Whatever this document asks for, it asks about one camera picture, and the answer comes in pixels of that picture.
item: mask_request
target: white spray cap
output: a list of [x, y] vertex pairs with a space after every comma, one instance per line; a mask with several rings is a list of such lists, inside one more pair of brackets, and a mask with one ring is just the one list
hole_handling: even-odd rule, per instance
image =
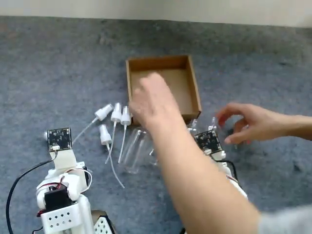
[[112, 110], [113, 110], [113, 105], [107, 104], [103, 108], [97, 110], [94, 114], [100, 121], [103, 121]]
[[111, 121], [119, 123], [121, 121], [121, 104], [117, 102], [112, 112]]
[[130, 111], [129, 111], [128, 106], [124, 106], [122, 109], [121, 124], [122, 125], [131, 124], [131, 116], [130, 116]]
[[100, 133], [100, 139], [101, 139], [101, 144], [102, 145], [106, 145], [106, 144], [111, 144], [112, 143], [111, 135], [108, 133], [105, 124], [100, 125], [99, 133]]

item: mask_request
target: gray sleeve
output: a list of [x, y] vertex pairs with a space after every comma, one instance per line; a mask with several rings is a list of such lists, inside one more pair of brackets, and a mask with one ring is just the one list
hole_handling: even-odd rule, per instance
[[264, 213], [258, 234], [312, 234], [312, 205]]

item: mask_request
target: white wall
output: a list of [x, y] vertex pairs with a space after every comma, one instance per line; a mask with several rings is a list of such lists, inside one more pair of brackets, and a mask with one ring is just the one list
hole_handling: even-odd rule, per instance
[[312, 0], [0, 0], [0, 15], [312, 27]]

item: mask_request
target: open cardboard tray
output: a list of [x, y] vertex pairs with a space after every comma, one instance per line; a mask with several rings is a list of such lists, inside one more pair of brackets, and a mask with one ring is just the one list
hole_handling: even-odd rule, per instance
[[131, 58], [126, 61], [129, 100], [142, 77], [152, 72], [164, 77], [179, 105], [180, 112], [186, 123], [198, 118], [201, 113], [200, 98], [192, 59], [187, 55]]

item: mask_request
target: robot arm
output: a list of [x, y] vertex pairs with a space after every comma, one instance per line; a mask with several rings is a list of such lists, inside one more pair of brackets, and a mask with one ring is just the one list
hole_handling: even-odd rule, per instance
[[76, 162], [70, 128], [49, 130], [48, 147], [55, 168], [49, 170], [36, 192], [44, 233], [114, 234], [106, 217], [93, 224], [89, 200], [81, 194], [89, 189], [92, 176], [88, 176], [84, 162]]

